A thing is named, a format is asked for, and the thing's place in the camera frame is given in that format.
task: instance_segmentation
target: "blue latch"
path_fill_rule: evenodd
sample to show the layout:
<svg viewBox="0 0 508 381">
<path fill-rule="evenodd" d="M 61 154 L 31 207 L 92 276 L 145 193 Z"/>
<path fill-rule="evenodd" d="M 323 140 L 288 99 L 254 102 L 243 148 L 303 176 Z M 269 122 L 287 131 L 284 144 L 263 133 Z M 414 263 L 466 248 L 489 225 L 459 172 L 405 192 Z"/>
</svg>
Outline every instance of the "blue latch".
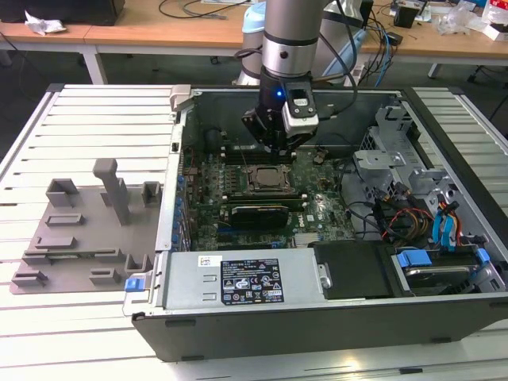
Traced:
<svg viewBox="0 0 508 381">
<path fill-rule="evenodd" d="M 404 250 L 397 254 L 397 259 L 401 267 L 432 265 L 426 250 Z"/>
<path fill-rule="evenodd" d="M 489 260 L 491 260 L 491 257 L 487 253 L 487 250 L 485 250 L 484 248 L 479 248 L 476 251 L 476 255 L 478 256 L 482 264 L 486 264 Z"/>
<path fill-rule="evenodd" d="M 125 281 L 125 292 L 142 292 L 144 291 L 144 279 L 129 278 Z"/>
</svg>

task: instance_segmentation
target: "wooden desk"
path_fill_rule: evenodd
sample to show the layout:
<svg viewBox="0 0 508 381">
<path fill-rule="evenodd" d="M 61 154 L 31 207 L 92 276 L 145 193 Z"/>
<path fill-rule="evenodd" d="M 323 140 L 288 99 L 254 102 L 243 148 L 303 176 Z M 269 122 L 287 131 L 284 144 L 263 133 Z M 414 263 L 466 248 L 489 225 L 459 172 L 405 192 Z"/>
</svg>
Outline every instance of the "wooden desk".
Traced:
<svg viewBox="0 0 508 381">
<path fill-rule="evenodd" d="M 387 4 L 388 1 L 376 1 L 376 5 Z M 413 23 L 411 29 L 394 26 L 394 19 L 387 16 L 389 9 L 375 6 L 374 11 L 379 22 L 388 32 L 397 33 L 404 37 L 398 47 L 398 56 L 443 56 L 443 57 L 479 57 L 489 59 L 508 59 L 508 44 L 496 42 L 480 32 L 474 30 L 471 34 L 452 34 L 440 36 L 429 22 Z M 369 38 L 362 52 L 377 52 L 379 42 L 372 36 Z"/>
<path fill-rule="evenodd" d="M 232 56 L 242 44 L 241 27 L 245 6 L 226 10 L 227 20 L 175 19 L 158 10 L 161 0 L 125 0 L 125 8 L 115 26 L 69 25 L 69 31 L 38 36 L 23 24 L 2 24 L 0 31 L 20 50 L 79 52 L 85 57 L 94 84 L 107 83 L 99 53 L 164 54 L 194 56 Z M 429 64 L 508 65 L 508 44 L 494 42 L 482 33 L 469 36 L 440 36 L 430 23 L 414 23 L 413 28 L 393 26 L 393 18 L 379 12 L 389 0 L 376 0 L 376 17 L 389 31 L 404 37 L 394 57 L 396 61 Z M 197 3 L 196 12 L 220 6 Z M 178 0 L 170 0 L 164 11 L 185 15 Z M 359 55 L 359 63 L 371 59 L 379 42 L 370 36 Z M 0 49 L 11 47 L 0 40 Z"/>
<path fill-rule="evenodd" d="M 242 45 L 241 27 L 247 6 L 235 6 L 222 14 L 227 20 L 208 18 L 176 19 L 161 14 L 161 0 L 127 0 L 115 26 L 92 26 L 85 36 L 87 44 L 127 44 L 186 48 L 235 48 Z M 221 8 L 197 3 L 199 13 Z M 170 14 L 186 16 L 177 0 L 163 7 Z"/>
</svg>

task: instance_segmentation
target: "white paper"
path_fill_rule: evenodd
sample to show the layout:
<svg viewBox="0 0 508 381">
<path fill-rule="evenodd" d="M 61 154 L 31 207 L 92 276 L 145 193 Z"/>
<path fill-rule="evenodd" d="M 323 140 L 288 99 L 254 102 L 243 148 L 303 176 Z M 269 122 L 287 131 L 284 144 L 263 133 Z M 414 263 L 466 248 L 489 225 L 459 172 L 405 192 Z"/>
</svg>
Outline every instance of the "white paper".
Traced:
<svg viewBox="0 0 508 381">
<path fill-rule="evenodd" d="M 27 25 L 32 32 L 38 33 L 41 36 L 45 36 L 46 33 L 57 33 L 67 30 L 60 20 L 42 20 L 32 16 L 27 11 L 25 11 L 25 16 L 25 25 Z"/>
</svg>

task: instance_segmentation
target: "white table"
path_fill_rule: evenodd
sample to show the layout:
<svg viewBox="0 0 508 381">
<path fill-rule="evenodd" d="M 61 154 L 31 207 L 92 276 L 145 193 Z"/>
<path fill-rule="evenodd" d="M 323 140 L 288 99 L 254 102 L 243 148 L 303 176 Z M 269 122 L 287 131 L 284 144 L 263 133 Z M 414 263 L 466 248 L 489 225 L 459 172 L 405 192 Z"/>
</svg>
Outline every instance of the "white table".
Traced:
<svg viewBox="0 0 508 381">
<path fill-rule="evenodd" d="M 46 93 L 0 164 L 2 381 L 506 379 L 508 321 L 450 344 L 165 364 L 123 316 L 122 291 L 10 294 L 10 279 L 45 209 L 44 192 L 53 177 L 98 185 L 91 174 L 94 159 L 115 157 L 117 174 L 128 184 L 164 181 L 173 123 L 170 89 L 80 85 Z M 401 374 L 399 368 L 407 367 L 423 373 Z"/>
</svg>

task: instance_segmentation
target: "warning label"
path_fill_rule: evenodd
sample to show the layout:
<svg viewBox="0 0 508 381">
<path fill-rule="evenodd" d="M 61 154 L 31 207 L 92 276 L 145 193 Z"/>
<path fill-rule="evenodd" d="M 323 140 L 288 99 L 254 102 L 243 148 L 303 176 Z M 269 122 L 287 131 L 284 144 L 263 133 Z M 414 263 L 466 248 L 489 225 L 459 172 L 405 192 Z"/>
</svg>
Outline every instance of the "warning label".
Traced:
<svg viewBox="0 0 508 381">
<path fill-rule="evenodd" d="M 227 306 L 284 302 L 279 260 L 222 261 L 221 282 Z"/>
</svg>

